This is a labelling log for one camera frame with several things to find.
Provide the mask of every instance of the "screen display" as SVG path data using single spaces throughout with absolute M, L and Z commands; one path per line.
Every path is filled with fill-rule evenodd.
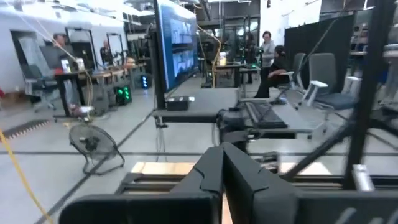
M 165 92 L 198 70 L 196 15 L 169 0 L 156 1 Z

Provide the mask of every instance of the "white wall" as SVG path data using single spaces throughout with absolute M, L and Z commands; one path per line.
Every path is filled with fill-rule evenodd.
M 56 12 L 61 14 L 60 19 L 56 17 Z M 13 92 L 16 88 L 20 90 L 24 88 L 24 79 L 10 30 L 37 31 L 51 38 L 54 33 L 65 33 L 65 26 L 70 25 L 91 29 L 99 62 L 101 62 L 100 48 L 103 41 L 106 40 L 107 32 L 121 34 L 123 48 L 127 49 L 123 23 L 115 19 L 85 12 L 69 13 L 41 3 L 24 6 L 24 12 L 16 12 L 12 7 L 2 7 L 0 8 L 0 88 L 6 93 Z M 44 44 L 43 37 L 38 33 L 37 39 Z M 71 41 L 89 41 L 90 38 L 84 32 L 70 32 L 70 39 Z M 110 44 L 112 51 L 120 52 L 120 43 L 116 37 L 111 37 Z
M 322 0 L 261 0 L 260 40 L 266 30 L 271 32 L 275 44 L 284 44 L 285 29 L 319 21 Z

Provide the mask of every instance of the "small black box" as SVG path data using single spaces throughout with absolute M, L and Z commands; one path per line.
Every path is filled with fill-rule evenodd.
M 185 111 L 189 108 L 189 96 L 171 96 L 166 100 L 166 109 L 168 111 Z

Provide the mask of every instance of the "cable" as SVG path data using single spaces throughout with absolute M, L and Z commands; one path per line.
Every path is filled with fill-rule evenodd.
M 298 70 L 297 72 L 295 72 L 295 74 L 294 74 L 295 76 L 297 76 L 297 74 L 299 74 L 299 73 L 303 70 L 305 64 L 309 61 L 309 58 L 311 57 L 311 55 L 317 50 L 318 46 L 322 43 L 323 39 L 324 39 L 324 38 L 326 37 L 326 35 L 329 33 L 330 29 L 333 27 L 333 25 L 335 24 L 335 22 L 336 22 L 336 21 L 341 17 L 341 15 L 344 13 L 345 8 L 346 8 L 346 6 L 348 5 L 348 3 L 349 3 L 350 1 L 351 1 L 351 0 L 348 0 L 348 1 L 346 2 L 346 4 L 344 5 L 344 7 L 343 7 L 343 8 L 341 9 L 341 11 L 339 12 L 337 18 L 334 19 L 334 20 L 329 24 L 328 28 L 327 28 L 326 31 L 323 33 L 323 35 L 320 37 L 319 41 L 315 44 L 315 46 L 312 48 L 312 50 L 310 51 L 310 53 L 305 57 L 305 61 L 301 64 L 301 67 L 299 68 L 299 70 Z M 289 90 L 289 88 L 283 89 L 283 90 L 279 93 L 279 95 L 276 97 L 276 99 L 280 98 L 283 94 L 285 94 L 285 93 L 287 92 L 287 90 Z M 268 113 L 269 113 L 270 111 L 272 111 L 272 107 L 273 107 L 273 106 L 274 106 L 274 105 L 271 104 L 271 105 L 268 107 L 268 109 L 265 110 L 265 112 L 260 116 L 259 121 L 261 121 L 265 116 L 268 115 Z
M 199 25 L 197 25 L 197 27 L 198 27 L 201 31 L 203 31 L 205 34 L 207 34 L 207 35 L 209 35 L 210 37 L 214 38 L 214 39 L 217 40 L 217 42 L 218 42 L 217 53 L 216 53 L 216 56 L 214 57 L 213 65 L 211 66 L 211 72 L 212 72 L 212 75 L 213 75 L 213 88 L 216 88 L 215 70 L 216 70 L 216 64 L 217 64 L 217 60 L 218 60 L 218 57 L 219 57 L 219 54 L 220 54 L 220 50 L 221 50 L 221 42 L 220 42 L 220 40 L 218 40 L 217 37 L 215 37 L 215 36 L 213 36 L 213 35 L 207 33 L 207 32 L 206 32 L 204 29 L 202 29 Z
M 47 212 L 45 211 L 45 209 L 43 208 L 43 206 L 41 206 L 40 202 L 37 200 L 37 198 L 35 197 L 35 195 L 33 194 L 32 189 L 29 186 L 28 181 L 26 180 L 26 177 L 21 169 L 21 167 L 18 164 L 18 161 L 14 155 L 14 153 L 12 152 L 11 146 L 8 144 L 6 137 L 4 136 L 3 131 L 0 129 L 0 140 L 1 142 L 4 144 L 4 147 L 6 148 L 9 157 L 11 158 L 12 163 L 14 164 L 14 167 L 17 170 L 18 176 L 21 178 L 22 183 L 24 184 L 24 187 L 27 191 L 27 193 L 29 194 L 29 196 L 31 197 L 31 199 L 33 200 L 33 202 L 36 204 L 37 208 L 39 208 L 39 210 L 42 212 L 43 216 L 47 219 L 47 221 L 50 224 L 53 224 L 54 221 L 51 219 L 51 217 L 47 214 Z

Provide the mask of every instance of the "metal frame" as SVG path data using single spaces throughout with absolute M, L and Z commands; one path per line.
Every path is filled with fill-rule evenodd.
M 90 35 L 90 44 L 91 44 L 91 50 L 93 52 L 94 55 L 94 65 L 95 68 L 98 68 L 98 61 L 97 61 L 97 55 L 95 53 L 95 48 L 94 48 L 94 40 L 93 40 L 93 33 L 91 30 L 89 29 L 83 29 L 83 28 L 79 28 L 79 27 L 65 27 L 65 35 L 68 37 L 68 40 L 70 41 L 70 36 L 69 36 L 69 31 L 70 30 L 74 30 L 74 31 L 83 31 L 83 32 L 87 32 Z
M 112 49 L 111 49 L 111 44 L 109 42 L 109 36 L 116 36 L 119 37 L 119 43 L 120 43 L 120 47 L 122 49 L 121 52 L 121 58 L 122 58 L 122 64 L 124 64 L 124 49 L 123 49 L 123 42 L 122 42 L 122 35 L 121 34 L 117 34 L 117 33 L 106 33 L 106 40 L 108 41 L 109 44 L 109 51 L 112 53 Z
M 383 49 L 386 44 L 392 17 L 395 10 L 395 0 L 376 1 L 376 7 L 373 9 L 373 16 L 370 27 L 377 27 L 377 31 L 372 30 L 369 33 L 368 54 L 365 56 L 367 61 L 364 67 L 361 89 L 359 92 L 359 101 L 353 114 L 347 120 L 339 131 L 318 146 L 310 155 L 301 160 L 295 167 L 289 170 L 283 178 L 288 181 L 296 181 L 304 177 L 297 177 L 306 166 L 323 156 L 335 144 L 339 143 L 345 137 L 351 136 L 351 145 L 349 148 L 347 163 L 343 176 L 323 176 L 311 177 L 315 182 L 328 182 L 341 184 L 345 190 L 356 190 L 353 178 L 353 165 L 361 164 L 364 151 L 364 143 L 369 128 L 383 129 L 395 136 L 398 136 L 398 130 L 390 122 L 381 116 L 385 116 L 383 110 L 373 111 L 373 102 L 376 94 L 377 75 L 382 72 L 384 58 Z M 398 177 L 371 176 L 374 185 L 398 186 Z

